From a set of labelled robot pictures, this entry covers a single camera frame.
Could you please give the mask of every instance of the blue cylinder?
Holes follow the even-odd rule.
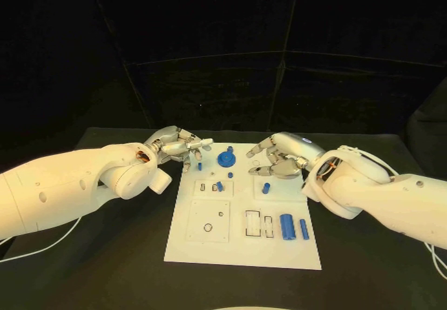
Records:
[[[279,222],[281,222],[282,239],[294,240],[295,239],[295,227],[292,226],[291,215],[282,214],[279,216]]]
[[[219,192],[223,191],[223,185],[221,185],[220,181],[216,182],[216,189],[217,189]]]
[[[302,232],[302,239],[308,240],[305,220],[302,218],[299,219],[299,226],[301,226],[301,232]]]
[[[262,188],[262,193],[268,194],[268,191],[269,191],[269,183],[265,183],[263,188]]]
[[[232,152],[221,152],[216,157],[216,162],[224,168],[234,164],[234,154]]]

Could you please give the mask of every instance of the white board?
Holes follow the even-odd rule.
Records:
[[[229,145],[234,165],[223,168],[216,156]],[[180,180],[164,261],[321,270],[307,198],[301,194],[302,179],[250,176],[249,168],[269,165],[263,153],[246,158],[252,146],[214,143],[208,152],[201,151],[201,170],[191,157],[190,171]],[[221,192],[211,190],[219,181]],[[269,193],[262,194],[266,182]],[[295,239],[286,241],[279,224],[285,213],[291,214],[295,227]],[[299,219],[305,220],[308,240],[302,239]],[[260,230],[252,233],[259,236],[246,236],[246,225],[252,231]]]

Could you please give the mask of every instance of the black backdrop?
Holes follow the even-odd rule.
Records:
[[[1,13],[2,170],[89,126],[400,134],[445,75],[445,5],[38,0]]]

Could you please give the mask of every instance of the black table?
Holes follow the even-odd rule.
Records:
[[[86,130],[77,148],[144,141],[152,130]],[[255,143],[268,133],[194,132],[216,142]],[[399,173],[420,173],[393,135],[305,134],[325,150],[356,146]],[[112,200],[46,252],[0,264],[1,309],[447,309],[445,281],[420,242],[389,231],[364,212],[344,220],[308,201],[321,271],[162,262],[180,182]],[[71,223],[17,237],[8,256],[47,246]]]

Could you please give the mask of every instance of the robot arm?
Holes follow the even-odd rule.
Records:
[[[305,169],[302,193],[332,213],[351,219],[364,210],[389,229],[447,249],[447,182],[389,176],[394,171],[369,153],[345,146],[324,152],[286,132],[268,137],[246,156],[262,149],[272,165],[252,168],[252,175],[294,178]]]
[[[200,159],[198,139],[170,126],[145,143],[106,145],[38,158],[0,174],[0,239],[30,233],[93,212],[110,199],[131,199],[146,187],[161,194],[171,178],[157,167],[170,159]]]

